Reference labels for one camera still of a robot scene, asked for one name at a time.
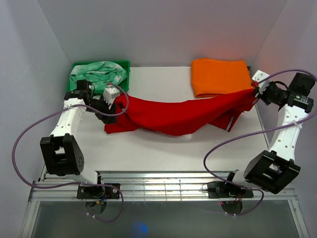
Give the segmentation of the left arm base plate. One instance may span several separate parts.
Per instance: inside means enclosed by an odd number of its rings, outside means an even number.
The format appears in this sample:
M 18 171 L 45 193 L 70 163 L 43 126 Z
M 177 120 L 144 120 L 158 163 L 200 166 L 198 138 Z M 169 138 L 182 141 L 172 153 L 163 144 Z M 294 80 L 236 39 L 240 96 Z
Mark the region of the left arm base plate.
M 77 199 L 118 199 L 120 197 L 118 189 L 121 184 L 107 183 L 110 187 L 106 186 L 78 186 Z

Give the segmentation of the red trousers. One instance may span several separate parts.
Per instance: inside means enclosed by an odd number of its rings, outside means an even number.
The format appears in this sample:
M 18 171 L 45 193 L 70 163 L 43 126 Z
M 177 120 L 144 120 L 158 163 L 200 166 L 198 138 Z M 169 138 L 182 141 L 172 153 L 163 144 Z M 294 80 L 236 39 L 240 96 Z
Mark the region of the red trousers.
M 252 89 L 213 98 L 165 103 L 123 95 L 115 99 L 116 122 L 105 125 L 108 134 L 146 129 L 171 136 L 192 134 L 210 124 L 230 131 L 238 117 L 256 102 Z

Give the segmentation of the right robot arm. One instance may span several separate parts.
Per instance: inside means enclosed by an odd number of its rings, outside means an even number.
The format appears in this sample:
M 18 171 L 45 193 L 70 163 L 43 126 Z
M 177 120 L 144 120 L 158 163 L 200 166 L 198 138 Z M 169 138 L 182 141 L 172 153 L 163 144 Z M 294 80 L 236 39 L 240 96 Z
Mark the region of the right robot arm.
M 277 125 L 268 148 L 250 161 L 244 171 L 231 172 L 223 186 L 224 192 L 235 197 L 245 188 L 261 188 L 278 194 L 299 174 L 295 164 L 295 146 L 302 128 L 300 120 L 306 119 L 312 111 L 314 101 L 309 93 L 315 80 L 307 73 L 297 72 L 286 89 L 278 87 L 269 75 L 257 70 L 252 77 L 256 97 L 266 105 L 279 106 Z

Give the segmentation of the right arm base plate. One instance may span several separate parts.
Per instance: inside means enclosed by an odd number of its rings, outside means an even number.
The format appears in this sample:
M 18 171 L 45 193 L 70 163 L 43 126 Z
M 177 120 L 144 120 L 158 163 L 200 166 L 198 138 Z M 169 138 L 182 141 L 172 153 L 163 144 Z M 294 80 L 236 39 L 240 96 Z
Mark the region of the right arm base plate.
M 224 181 L 213 181 L 207 183 L 209 198 L 253 198 L 252 191 L 243 190 L 235 185 Z

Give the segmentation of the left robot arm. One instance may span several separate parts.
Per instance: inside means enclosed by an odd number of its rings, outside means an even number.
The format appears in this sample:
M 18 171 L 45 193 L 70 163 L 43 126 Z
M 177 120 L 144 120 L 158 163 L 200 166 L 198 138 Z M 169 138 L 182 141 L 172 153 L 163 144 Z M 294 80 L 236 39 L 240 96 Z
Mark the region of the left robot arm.
M 77 81 L 74 90 L 69 91 L 64 97 L 64 112 L 61 113 L 55 129 L 50 136 L 43 137 L 40 141 L 42 155 L 47 172 L 59 177 L 89 183 L 88 192 L 94 198 L 100 198 L 105 193 L 105 186 L 101 183 L 100 173 L 85 165 L 84 155 L 75 139 L 75 135 L 84 112 L 92 110 L 73 105 L 88 105 L 104 114 L 114 114 L 116 106 L 114 99 L 120 91 L 111 86 L 104 89 L 102 95 L 93 95 L 93 85 L 87 80 Z

